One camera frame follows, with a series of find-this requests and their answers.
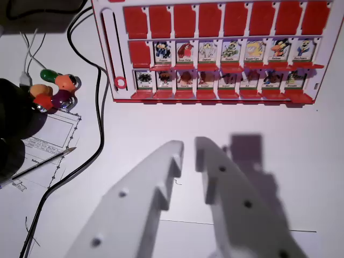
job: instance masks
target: dark object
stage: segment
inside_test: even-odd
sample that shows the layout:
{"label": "dark object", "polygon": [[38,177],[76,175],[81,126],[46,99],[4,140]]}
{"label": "dark object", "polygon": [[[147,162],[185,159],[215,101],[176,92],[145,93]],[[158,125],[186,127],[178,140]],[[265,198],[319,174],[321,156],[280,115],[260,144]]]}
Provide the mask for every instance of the dark object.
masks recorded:
{"label": "dark object", "polygon": [[5,167],[9,155],[9,148],[2,139],[0,139],[0,171]]}
{"label": "dark object", "polygon": [[8,20],[17,20],[17,19],[21,19],[25,16],[29,16],[29,15],[33,15],[35,13],[40,13],[40,12],[44,12],[44,13],[60,13],[60,14],[65,14],[65,15],[72,15],[72,14],[75,14],[75,13],[78,13],[80,12],[83,7],[85,6],[85,4],[87,3],[87,0],[82,0],[82,3],[80,4],[80,6],[75,9],[75,10],[54,10],[54,9],[35,9],[35,10],[30,10],[30,11],[26,11],[26,12],[23,12],[19,15],[15,15],[13,16],[11,14],[11,9],[12,9],[12,0],[9,0],[8,3],[7,3],[7,6],[6,6],[6,17]]}
{"label": "dark object", "polygon": [[0,138],[18,135],[27,128],[33,110],[28,92],[0,78]]}

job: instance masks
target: character name label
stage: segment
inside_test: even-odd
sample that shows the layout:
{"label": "character name label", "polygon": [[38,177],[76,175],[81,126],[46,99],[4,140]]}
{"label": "character name label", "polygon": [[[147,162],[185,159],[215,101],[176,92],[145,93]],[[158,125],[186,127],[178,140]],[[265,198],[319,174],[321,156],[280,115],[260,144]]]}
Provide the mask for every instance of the character name label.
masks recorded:
{"label": "character name label", "polygon": [[294,56],[294,60],[307,60],[309,59],[308,56]]}
{"label": "character name label", "polygon": [[206,61],[214,61],[214,58],[201,58],[202,62],[206,62]]}
{"label": "character name label", "polygon": [[235,84],[219,84],[219,88],[235,88]]}
{"label": "character name label", "polygon": [[261,58],[245,58],[246,61],[258,61],[261,60]]}
{"label": "character name label", "polygon": [[241,84],[240,87],[241,88],[256,88],[257,85],[256,84]]}

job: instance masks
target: black wire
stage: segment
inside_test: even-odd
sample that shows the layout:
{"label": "black wire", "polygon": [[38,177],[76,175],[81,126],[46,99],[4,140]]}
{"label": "black wire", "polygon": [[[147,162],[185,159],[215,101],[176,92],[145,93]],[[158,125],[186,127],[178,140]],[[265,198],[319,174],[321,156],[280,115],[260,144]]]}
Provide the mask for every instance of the black wire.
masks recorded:
{"label": "black wire", "polygon": [[77,169],[75,169],[73,172],[71,172],[69,175],[67,175],[64,179],[62,179],[61,181],[59,181],[58,183],[56,183],[55,185],[53,185],[51,188],[49,188],[43,195],[41,201],[39,202],[38,208],[36,210],[36,213],[34,215],[30,230],[27,234],[27,237],[25,239],[25,243],[23,245],[23,248],[20,252],[20,258],[23,258],[24,255],[25,257],[28,256],[28,253],[30,251],[30,246],[31,246],[31,242],[37,227],[37,223],[38,223],[38,219],[42,210],[42,207],[46,201],[46,199],[58,188],[60,188],[61,186],[65,185],[66,183],[68,183],[69,181],[71,181],[73,178],[75,178],[76,176],[78,176],[85,168],[89,167],[94,161],[95,159],[99,156],[99,154],[102,152],[103,147],[104,147],[104,126],[103,126],[103,121],[101,118],[101,114],[99,111],[99,85],[101,82],[101,74],[102,74],[102,70],[104,70],[104,68],[98,66],[97,64],[89,61],[88,59],[86,59],[82,54],[79,53],[79,51],[75,48],[72,40],[71,40],[71,28],[74,26],[74,24],[77,22],[77,20],[80,18],[81,15],[83,15],[84,13],[86,13],[87,11],[91,10],[92,7],[88,7],[85,10],[83,10],[82,12],[80,12],[75,19],[72,21],[72,23],[69,25],[68,30],[67,30],[67,39],[68,42],[70,44],[70,46],[72,47],[72,49],[74,50],[74,52],[81,58],[83,59],[85,62],[87,62],[88,64],[94,66],[97,68],[98,70],[98,77],[97,77],[97,84],[96,84],[96,113],[97,113],[97,120],[98,120],[98,127],[99,127],[99,132],[101,135],[101,142],[99,144],[98,150],[92,155],[92,157],[90,157],[84,164],[82,164],[81,166],[79,166]]}
{"label": "black wire", "polygon": [[6,6],[6,17],[8,20],[17,20],[17,19],[21,19],[21,18],[24,18],[24,17],[29,16],[29,15],[33,15],[35,13],[41,13],[41,12],[72,15],[72,14],[80,12],[87,2],[87,0],[82,0],[80,6],[75,10],[54,10],[54,9],[43,9],[42,8],[42,9],[34,9],[34,10],[26,11],[26,12],[23,12],[19,15],[12,16],[11,15],[12,1],[13,0],[9,0],[7,3],[7,6]]}

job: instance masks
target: character card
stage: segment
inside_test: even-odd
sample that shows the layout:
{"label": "character card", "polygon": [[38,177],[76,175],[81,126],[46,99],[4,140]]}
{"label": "character card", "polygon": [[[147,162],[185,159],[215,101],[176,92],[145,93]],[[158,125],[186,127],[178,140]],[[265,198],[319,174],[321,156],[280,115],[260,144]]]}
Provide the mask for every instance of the character card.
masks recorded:
{"label": "character card", "polygon": [[135,71],[135,81],[138,90],[152,90],[152,74],[149,71]]}
{"label": "character card", "polygon": [[222,43],[221,63],[239,62],[241,46],[237,40]]}
{"label": "character card", "polygon": [[293,56],[294,62],[310,62],[314,54],[316,45],[312,39],[299,39],[297,42],[297,49]]}
{"label": "character card", "polygon": [[262,40],[247,41],[245,49],[245,62],[262,62],[265,44]]}
{"label": "character card", "polygon": [[177,89],[192,90],[193,79],[191,71],[177,71]]}
{"label": "character card", "polygon": [[288,39],[273,40],[268,60],[270,62],[286,62],[288,59],[291,44]]}
{"label": "character card", "polygon": [[199,43],[198,62],[215,63],[217,46],[213,41],[203,41]]}
{"label": "character card", "polygon": [[275,70],[266,70],[262,89],[279,89],[281,86],[283,74]]}
{"label": "character card", "polygon": [[194,46],[190,42],[176,43],[177,63],[193,63]]}
{"label": "character card", "polygon": [[154,60],[157,64],[171,64],[171,46],[167,41],[153,43]]}
{"label": "character card", "polygon": [[285,89],[302,89],[307,78],[303,70],[290,71],[286,78]]}
{"label": "character card", "polygon": [[172,81],[174,73],[170,71],[157,71],[156,72],[156,81],[158,90],[172,90]]}
{"label": "character card", "polygon": [[240,89],[256,89],[258,86],[259,73],[256,70],[242,72]]}
{"label": "character card", "polygon": [[231,89],[235,88],[235,82],[237,81],[236,74],[227,74],[220,71],[220,79],[219,79],[219,90]]}
{"label": "character card", "polygon": [[197,89],[209,88],[214,88],[214,73],[211,71],[199,71]]}

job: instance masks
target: paper sheet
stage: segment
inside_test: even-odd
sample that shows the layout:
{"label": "paper sheet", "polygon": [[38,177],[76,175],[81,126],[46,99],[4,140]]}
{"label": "paper sheet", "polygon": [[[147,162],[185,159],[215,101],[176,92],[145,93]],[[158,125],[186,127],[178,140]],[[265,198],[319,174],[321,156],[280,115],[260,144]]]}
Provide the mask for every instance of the paper sheet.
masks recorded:
{"label": "paper sheet", "polygon": [[[16,173],[66,148],[76,146],[81,116],[63,111],[47,116],[37,113],[30,126],[42,120],[43,127],[31,137],[22,140],[25,152],[18,153],[16,158],[20,159],[24,156],[24,162]],[[11,162],[8,168],[17,166],[16,159]],[[42,195],[49,187],[62,179],[65,170],[63,158],[55,159],[0,189],[1,257],[19,256]],[[39,239],[33,241],[32,247],[34,245],[39,245]]]}
{"label": "paper sheet", "polygon": [[[317,232],[290,231],[308,258],[320,258]],[[221,258],[212,224],[161,220],[152,258]]]}

